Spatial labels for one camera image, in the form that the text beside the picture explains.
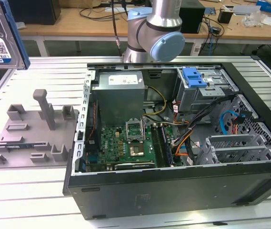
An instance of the ram slot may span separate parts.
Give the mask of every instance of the ram slot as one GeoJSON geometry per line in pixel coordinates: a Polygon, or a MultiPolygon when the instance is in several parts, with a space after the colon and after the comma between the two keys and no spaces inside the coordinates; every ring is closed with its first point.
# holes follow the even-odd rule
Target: ram slot
{"type": "Polygon", "coordinates": [[[166,152],[166,145],[163,141],[161,130],[158,127],[151,126],[151,136],[158,167],[168,167],[169,162],[166,152]]]}

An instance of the aluminum extrusion table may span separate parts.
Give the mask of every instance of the aluminum extrusion table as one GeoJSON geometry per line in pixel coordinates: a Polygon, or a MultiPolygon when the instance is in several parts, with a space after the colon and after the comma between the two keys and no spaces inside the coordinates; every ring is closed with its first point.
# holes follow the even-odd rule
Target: aluminum extrusion table
{"type": "MultiPolygon", "coordinates": [[[[251,57],[178,57],[174,62],[231,62],[271,108],[271,70],[251,57]]],[[[39,109],[32,99],[37,88],[48,91],[54,109],[82,100],[83,75],[90,62],[116,62],[118,57],[31,58],[28,71],[9,70],[0,81],[0,131],[10,104],[39,109]]],[[[213,222],[228,223],[222,229],[271,229],[271,197],[259,205],[160,215],[85,221],[74,199],[62,194],[65,168],[0,170],[0,228],[199,228],[213,222]]]]}

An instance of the barcode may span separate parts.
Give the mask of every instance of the barcode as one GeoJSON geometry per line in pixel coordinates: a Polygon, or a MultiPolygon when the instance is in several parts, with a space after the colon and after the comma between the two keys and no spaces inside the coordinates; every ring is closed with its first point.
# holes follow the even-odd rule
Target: barcode
{"type": "Polygon", "coordinates": [[[0,54],[8,54],[5,45],[0,42],[0,54]]]}

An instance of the robotic arm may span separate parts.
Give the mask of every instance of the robotic arm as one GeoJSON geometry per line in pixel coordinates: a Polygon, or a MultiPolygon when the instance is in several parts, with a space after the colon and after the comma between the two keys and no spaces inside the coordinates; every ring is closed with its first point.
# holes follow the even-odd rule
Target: robotic arm
{"type": "Polygon", "coordinates": [[[177,57],[185,45],[179,32],[180,8],[181,0],[153,0],[152,8],[130,10],[124,62],[169,62],[177,57]]]}

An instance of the wooden table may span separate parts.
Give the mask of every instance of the wooden table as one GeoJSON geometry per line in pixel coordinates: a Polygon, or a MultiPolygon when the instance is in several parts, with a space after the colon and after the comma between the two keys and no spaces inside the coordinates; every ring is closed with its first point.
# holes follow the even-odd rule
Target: wooden table
{"type": "MultiPolygon", "coordinates": [[[[236,0],[240,4],[255,5],[255,3],[236,0]]],[[[223,0],[221,3],[201,1],[205,7],[215,7],[220,9],[223,5],[235,5],[231,0],[223,0]]],[[[217,15],[210,15],[211,19],[217,20],[217,15]]],[[[92,12],[90,17],[102,17],[111,15],[111,12],[92,12]]],[[[128,24],[125,21],[126,15],[123,13],[116,16],[118,36],[121,41],[127,41],[128,24]]],[[[225,28],[224,35],[219,39],[218,43],[236,43],[236,44],[271,44],[271,26],[263,27],[243,26],[241,20],[243,16],[233,15],[229,24],[222,24],[225,28]]],[[[55,25],[27,25],[27,29],[20,30],[20,34],[24,40],[35,40],[37,42],[41,56],[48,56],[48,50],[44,45],[44,41],[77,41],[76,48],[80,51],[78,41],[115,41],[112,21],[92,21],[81,17],[78,9],[69,8],[61,9],[61,16],[55,25]]],[[[201,26],[198,34],[184,34],[186,42],[194,43],[191,55],[198,55],[197,50],[207,38],[208,30],[204,24],[201,26]]]]}

